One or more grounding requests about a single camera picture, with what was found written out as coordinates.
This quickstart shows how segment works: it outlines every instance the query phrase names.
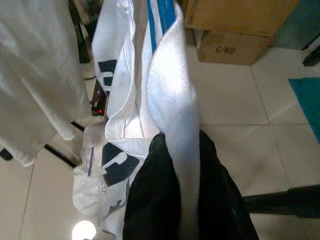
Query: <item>hanging clothes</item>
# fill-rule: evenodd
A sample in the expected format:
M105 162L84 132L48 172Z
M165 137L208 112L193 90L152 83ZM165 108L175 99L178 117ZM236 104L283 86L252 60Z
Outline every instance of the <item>hanging clothes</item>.
M70 122L90 115L67 0L4 0L0 8L0 144L27 166Z
M154 54L146 0L105 0L98 18L92 52L97 79L110 94L96 213L100 228L122 239L130 186L153 137L162 132L181 194L180 236L197 239L199 122L188 76L183 14L175 3L176 19L163 34L156 0L151 8Z

